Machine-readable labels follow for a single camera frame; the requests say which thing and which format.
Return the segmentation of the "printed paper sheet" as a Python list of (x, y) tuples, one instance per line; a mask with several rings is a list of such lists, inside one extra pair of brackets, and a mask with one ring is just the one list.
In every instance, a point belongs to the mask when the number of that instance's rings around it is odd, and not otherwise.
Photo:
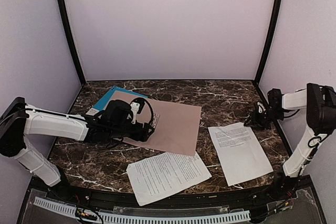
[(129, 164), (127, 175), (139, 206), (165, 199), (212, 177), (197, 153), (163, 153), (145, 158)]
[(228, 186), (273, 172), (271, 163), (250, 127), (242, 122), (208, 128)]

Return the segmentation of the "tan brown folder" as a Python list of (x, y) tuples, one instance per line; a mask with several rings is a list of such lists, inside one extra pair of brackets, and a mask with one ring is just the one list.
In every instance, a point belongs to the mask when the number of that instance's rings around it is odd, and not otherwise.
[(146, 142), (125, 138), (124, 142), (157, 151), (194, 156), (201, 117), (201, 107), (146, 99), (159, 116), (154, 133)]

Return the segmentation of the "teal folder with black inside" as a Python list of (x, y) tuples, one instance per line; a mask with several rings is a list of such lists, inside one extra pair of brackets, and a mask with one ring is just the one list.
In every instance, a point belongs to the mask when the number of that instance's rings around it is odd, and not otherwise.
[(138, 95), (140, 97), (143, 98), (147, 98), (147, 96), (121, 88), (121, 87), (117, 87), (117, 86), (113, 86), (87, 113), (86, 115), (95, 115), (96, 113), (98, 113), (99, 111), (103, 110), (105, 108), (105, 106), (108, 104), (108, 102), (110, 101), (111, 97), (113, 96), (113, 94), (116, 91), (121, 91), (124, 93), (129, 93), (129, 94), (133, 94), (133, 95)]

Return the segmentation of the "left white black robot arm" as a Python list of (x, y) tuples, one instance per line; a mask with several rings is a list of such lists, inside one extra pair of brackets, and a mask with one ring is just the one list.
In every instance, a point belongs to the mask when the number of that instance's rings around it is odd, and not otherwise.
[(130, 138), (146, 142), (154, 133), (154, 112), (148, 122), (138, 122), (149, 102), (135, 98), (130, 103), (111, 100), (94, 115), (62, 114), (29, 105), (17, 97), (1, 116), (1, 155), (12, 157), (47, 186), (67, 183), (66, 176), (29, 142), (28, 135), (69, 138), (85, 143), (122, 142)]

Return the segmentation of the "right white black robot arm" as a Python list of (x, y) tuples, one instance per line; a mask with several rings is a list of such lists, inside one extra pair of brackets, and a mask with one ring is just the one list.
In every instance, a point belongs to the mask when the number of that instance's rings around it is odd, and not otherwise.
[(254, 105), (244, 126), (254, 130), (269, 130), (271, 124), (305, 112), (302, 136), (289, 158), (275, 172), (267, 195), (279, 199), (295, 190), (303, 174), (325, 140), (335, 132), (335, 89), (316, 83), (293, 93), (273, 88), (267, 93), (268, 103)]

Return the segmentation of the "tan folder metal clip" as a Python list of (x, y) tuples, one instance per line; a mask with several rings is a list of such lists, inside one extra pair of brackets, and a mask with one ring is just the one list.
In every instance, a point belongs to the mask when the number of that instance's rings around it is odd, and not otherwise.
[(160, 118), (160, 115), (157, 114), (157, 113), (154, 113), (154, 116), (153, 116), (153, 121), (151, 123), (151, 126), (153, 128), (156, 128), (157, 124), (158, 124), (158, 121), (159, 121), (159, 118)]

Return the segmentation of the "black front rail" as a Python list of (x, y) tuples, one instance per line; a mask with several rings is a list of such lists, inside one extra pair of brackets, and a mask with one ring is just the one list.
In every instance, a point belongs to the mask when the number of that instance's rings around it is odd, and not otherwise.
[[(135, 195), (131, 193), (88, 189), (72, 186), (69, 183), (49, 187), (37, 177), (32, 178), (29, 188), (44, 191), (52, 199), (67, 200), (93, 209), (111, 210), (113, 207), (140, 207)], [(289, 211), (291, 219), (307, 222), (323, 218), (323, 214), (320, 212), (320, 203), (309, 176), (300, 179), (295, 190), (284, 193), (279, 199), (270, 197), (268, 189), (269, 186), (261, 186), (218, 193), (176, 194), (145, 205), (144, 208), (177, 210), (228, 206), (231, 210), (238, 208), (250, 210), (253, 218), (262, 219), (280, 212), (288, 202), (292, 208)]]

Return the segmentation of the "right black frame post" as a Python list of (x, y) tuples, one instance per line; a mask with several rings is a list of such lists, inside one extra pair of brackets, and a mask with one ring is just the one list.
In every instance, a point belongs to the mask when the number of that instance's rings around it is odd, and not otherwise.
[(274, 38), (276, 26), (277, 26), (278, 16), (279, 16), (280, 7), (281, 7), (281, 1), (282, 0), (274, 0), (274, 3), (273, 3), (270, 22), (269, 22), (269, 26), (268, 26), (268, 31), (267, 31), (263, 51), (261, 53), (261, 58), (260, 58), (260, 61), (259, 61), (259, 65), (258, 65), (258, 68), (257, 68), (255, 78), (254, 78), (254, 85), (255, 86), (259, 86), (262, 75), (263, 75), (265, 67), (266, 67), (267, 59), (268, 59), (268, 56), (269, 56), (269, 52), (270, 52), (270, 49), (271, 49), (272, 41), (273, 41), (273, 38)]

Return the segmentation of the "black frame post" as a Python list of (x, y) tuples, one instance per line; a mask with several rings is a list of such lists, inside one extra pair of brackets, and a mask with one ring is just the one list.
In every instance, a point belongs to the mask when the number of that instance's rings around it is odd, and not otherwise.
[(279, 16), (280, 7), (281, 7), (281, 1), (282, 0), (274, 0), (274, 3), (273, 3), (270, 22), (269, 22), (269, 26), (268, 26), (268, 31), (267, 31), (263, 51), (261, 53), (261, 58), (260, 58), (260, 61), (259, 61), (259, 65), (258, 65), (258, 68), (257, 68), (255, 78), (254, 78), (254, 85), (255, 86), (259, 86), (262, 75), (263, 75), (265, 67), (266, 67), (267, 59), (268, 59), (268, 56), (269, 56), (269, 52), (270, 52), (270, 49), (271, 49), (272, 41), (273, 41), (273, 38), (274, 38), (276, 26), (277, 26), (278, 16)]
[(84, 75), (80, 60), (79, 60), (74, 37), (73, 37), (72, 30), (70, 27), (66, 3), (65, 3), (65, 0), (57, 0), (57, 3), (58, 3), (58, 8), (59, 8), (59, 13), (60, 13), (63, 29), (64, 29), (65, 36), (66, 36), (66, 41), (67, 41), (70, 55), (73, 61), (73, 65), (75, 67), (76, 74), (80, 81), (81, 86), (84, 86), (86, 83), (86, 79), (85, 79), (85, 75)]

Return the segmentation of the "left black frame post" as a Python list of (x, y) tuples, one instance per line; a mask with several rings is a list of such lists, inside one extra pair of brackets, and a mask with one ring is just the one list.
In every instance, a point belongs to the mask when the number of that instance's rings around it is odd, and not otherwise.
[(57, 0), (57, 3), (58, 3), (58, 8), (59, 8), (59, 13), (60, 13), (63, 29), (64, 29), (65, 36), (66, 36), (66, 41), (67, 41), (70, 55), (73, 61), (73, 65), (75, 67), (76, 74), (80, 81), (81, 86), (84, 86), (86, 83), (86, 79), (85, 79), (85, 75), (84, 75), (80, 60), (79, 60), (74, 37), (73, 37), (72, 30), (70, 27), (66, 3), (65, 3), (65, 0)]

